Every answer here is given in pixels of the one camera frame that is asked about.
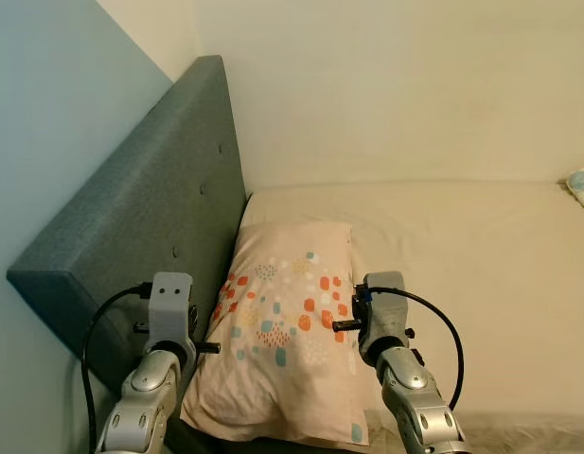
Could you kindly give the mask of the pink pillow with coloured dots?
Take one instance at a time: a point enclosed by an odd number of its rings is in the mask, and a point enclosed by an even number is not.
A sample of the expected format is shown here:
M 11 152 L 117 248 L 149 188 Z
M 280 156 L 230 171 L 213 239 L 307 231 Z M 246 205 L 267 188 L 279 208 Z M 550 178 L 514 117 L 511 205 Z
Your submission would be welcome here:
M 218 440 L 273 438 L 365 451 L 369 428 L 351 319 L 352 229 L 260 223 L 239 231 L 182 420 Z

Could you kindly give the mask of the beige sheeted bed mattress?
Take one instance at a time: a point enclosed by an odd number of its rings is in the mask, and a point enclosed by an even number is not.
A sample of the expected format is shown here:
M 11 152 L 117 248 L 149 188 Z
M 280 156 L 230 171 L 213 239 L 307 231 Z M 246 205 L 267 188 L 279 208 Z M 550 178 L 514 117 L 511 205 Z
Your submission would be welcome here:
M 409 303 L 410 342 L 444 399 L 465 369 L 454 412 L 476 454 L 584 454 L 584 208 L 560 187 L 266 189 L 248 200 L 239 229 L 305 221 L 351 226 L 352 294 L 367 273 L 400 271 L 405 290 L 456 325 L 462 362 L 447 326 Z M 361 454 L 407 454 L 377 372 L 363 363 L 370 443 Z

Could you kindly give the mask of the dark teal padded headboard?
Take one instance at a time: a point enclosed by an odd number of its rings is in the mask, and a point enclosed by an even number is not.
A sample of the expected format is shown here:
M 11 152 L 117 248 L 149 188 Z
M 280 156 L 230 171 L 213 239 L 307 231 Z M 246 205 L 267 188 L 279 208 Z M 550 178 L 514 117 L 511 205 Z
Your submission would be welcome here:
M 74 352 L 93 312 L 159 271 L 192 278 L 204 338 L 247 206 L 225 61 L 197 58 L 7 278 Z

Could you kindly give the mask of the cream cartoon print blanket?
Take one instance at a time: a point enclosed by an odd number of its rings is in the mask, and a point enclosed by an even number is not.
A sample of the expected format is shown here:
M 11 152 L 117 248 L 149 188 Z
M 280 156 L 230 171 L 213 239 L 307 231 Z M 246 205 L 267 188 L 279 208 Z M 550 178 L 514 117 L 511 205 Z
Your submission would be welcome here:
M 584 208 L 584 167 L 573 170 L 564 181 L 570 195 Z

